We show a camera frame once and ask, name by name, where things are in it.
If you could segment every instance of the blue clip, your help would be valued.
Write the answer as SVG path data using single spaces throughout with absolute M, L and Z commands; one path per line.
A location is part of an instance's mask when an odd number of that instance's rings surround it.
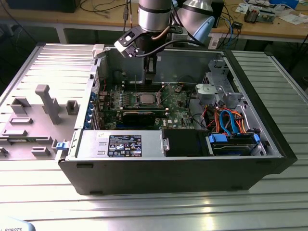
M 69 148 L 70 142 L 58 142 L 56 149 L 57 150 L 67 150 Z
M 90 129 L 90 123 L 84 122 L 83 128 L 84 128 L 84 129 Z
M 91 103 L 88 104 L 89 109 L 92 109 L 93 107 L 94 107 L 93 104 L 91 104 Z
M 210 143 L 214 142 L 228 142 L 227 136 L 224 134 L 211 134 L 209 136 Z
M 97 96 L 94 92 L 91 92 L 90 98 L 91 100 L 96 100 Z
M 260 137 L 258 136 L 258 134 L 255 134 L 254 138 L 257 143 L 260 143 Z

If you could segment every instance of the paper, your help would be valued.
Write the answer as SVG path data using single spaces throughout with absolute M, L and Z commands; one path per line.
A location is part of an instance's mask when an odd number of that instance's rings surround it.
M 289 14 L 283 17 L 280 17 L 282 20 L 285 20 L 286 22 L 292 23 L 294 25 L 298 25 L 301 24 L 303 22 L 305 22 L 304 18 L 298 17 L 294 14 Z

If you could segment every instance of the black plastic frame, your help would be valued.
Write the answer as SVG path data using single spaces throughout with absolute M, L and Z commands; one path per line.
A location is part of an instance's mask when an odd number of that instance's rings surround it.
M 234 54 L 232 51 L 224 51 L 225 57 L 228 59 L 233 71 L 235 72 L 237 78 L 239 79 L 241 85 L 245 89 L 245 92 L 252 103 L 252 106 L 255 108 L 258 116 L 260 117 L 262 123 L 266 127 L 270 137 L 272 138 L 274 144 L 276 145 L 279 153 L 287 157 L 287 161 L 284 162 L 283 166 L 280 166 L 276 171 L 282 172 L 291 164 L 293 164 L 297 157 L 294 154 L 293 150 L 289 146 L 288 142 L 284 138 L 283 134 L 279 130 L 278 126 L 276 125 L 275 121 L 271 117 L 270 113 L 266 109 L 265 105 L 263 104 L 262 100 L 258 96 L 258 93 L 250 83 L 247 75 L 237 62 Z

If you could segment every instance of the power supply label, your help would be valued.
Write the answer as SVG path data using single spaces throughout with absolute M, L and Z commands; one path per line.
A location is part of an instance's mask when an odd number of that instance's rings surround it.
M 141 136 L 109 136 L 109 157 L 141 157 Z

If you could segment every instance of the black box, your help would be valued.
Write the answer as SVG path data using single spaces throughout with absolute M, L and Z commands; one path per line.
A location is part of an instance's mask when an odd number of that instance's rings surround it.
M 211 6 L 213 8 L 213 16 L 215 18 L 213 28 L 216 28 L 219 23 L 219 19 L 220 19 L 221 12 L 223 10 L 224 2 L 223 0 L 213 0 Z
M 7 0 L 11 9 L 74 13 L 80 0 Z

